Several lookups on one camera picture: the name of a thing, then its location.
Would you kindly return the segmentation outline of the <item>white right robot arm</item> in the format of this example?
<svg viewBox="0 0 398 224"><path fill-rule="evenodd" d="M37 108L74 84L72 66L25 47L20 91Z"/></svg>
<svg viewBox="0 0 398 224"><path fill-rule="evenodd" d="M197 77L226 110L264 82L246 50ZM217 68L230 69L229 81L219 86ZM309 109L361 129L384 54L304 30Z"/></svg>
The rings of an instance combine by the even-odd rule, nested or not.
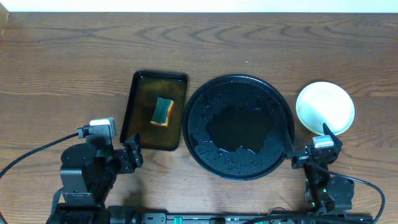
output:
<svg viewBox="0 0 398 224"><path fill-rule="evenodd" d="M354 182L331 175L328 165L334 163L343 143L323 124L323 135L313 138L304 151L294 151L290 138L285 140L284 157L292 161L292 168L303 169L306 177L305 199L313 205L311 215L344 217L352 209Z"/></svg>

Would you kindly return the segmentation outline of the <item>green and orange sponge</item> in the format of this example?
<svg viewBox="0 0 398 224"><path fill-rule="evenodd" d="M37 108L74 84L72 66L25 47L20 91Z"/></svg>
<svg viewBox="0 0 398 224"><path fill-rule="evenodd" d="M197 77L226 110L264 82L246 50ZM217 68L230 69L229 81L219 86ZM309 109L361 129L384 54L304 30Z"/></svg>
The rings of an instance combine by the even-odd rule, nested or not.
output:
<svg viewBox="0 0 398 224"><path fill-rule="evenodd" d="M155 126L167 127L169 125L170 114L173 107L173 100L158 97L150 123Z"/></svg>

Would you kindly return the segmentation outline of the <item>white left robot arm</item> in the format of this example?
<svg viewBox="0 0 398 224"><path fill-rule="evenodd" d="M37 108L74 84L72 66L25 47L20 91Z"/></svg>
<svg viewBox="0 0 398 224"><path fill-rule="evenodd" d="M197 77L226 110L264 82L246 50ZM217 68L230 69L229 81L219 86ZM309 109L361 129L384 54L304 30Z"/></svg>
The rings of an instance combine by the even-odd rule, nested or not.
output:
<svg viewBox="0 0 398 224"><path fill-rule="evenodd" d="M66 149L62 156L58 192L63 203L53 202L47 223L141 223L142 215L131 206L105 205L118 175L141 167L140 135L129 138L124 149L113 148L110 134L89 134L86 142Z"/></svg>

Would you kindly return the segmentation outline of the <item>light green plate front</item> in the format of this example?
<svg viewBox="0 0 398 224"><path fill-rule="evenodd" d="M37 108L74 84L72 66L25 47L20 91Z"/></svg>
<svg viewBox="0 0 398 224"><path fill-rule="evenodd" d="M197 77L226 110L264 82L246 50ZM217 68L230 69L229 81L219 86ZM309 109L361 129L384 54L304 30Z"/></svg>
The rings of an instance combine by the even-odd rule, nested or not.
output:
<svg viewBox="0 0 398 224"><path fill-rule="evenodd" d="M326 124L339 135L350 128L355 117L352 98L340 86L331 82L314 82L299 93L295 110L300 122L311 132L323 134Z"/></svg>

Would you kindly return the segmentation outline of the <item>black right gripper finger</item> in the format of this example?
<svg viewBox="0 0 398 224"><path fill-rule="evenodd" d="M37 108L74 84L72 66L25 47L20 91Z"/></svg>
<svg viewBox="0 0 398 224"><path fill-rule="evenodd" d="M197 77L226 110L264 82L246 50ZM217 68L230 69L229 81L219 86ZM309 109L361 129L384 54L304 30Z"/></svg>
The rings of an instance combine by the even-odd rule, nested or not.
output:
<svg viewBox="0 0 398 224"><path fill-rule="evenodd" d="M322 127L324 135L329 136L334 143L339 143L339 139L333 134L326 123L323 123Z"/></svg>
<svg viewBox="0 0 398 224"><path fill-rule="evenodd" d="M284 132L284 157L286 159L291 159L293 157L293 145L292 141L290 139L290 134L289 134L289 127L285 127L285 132Z"/></svg>

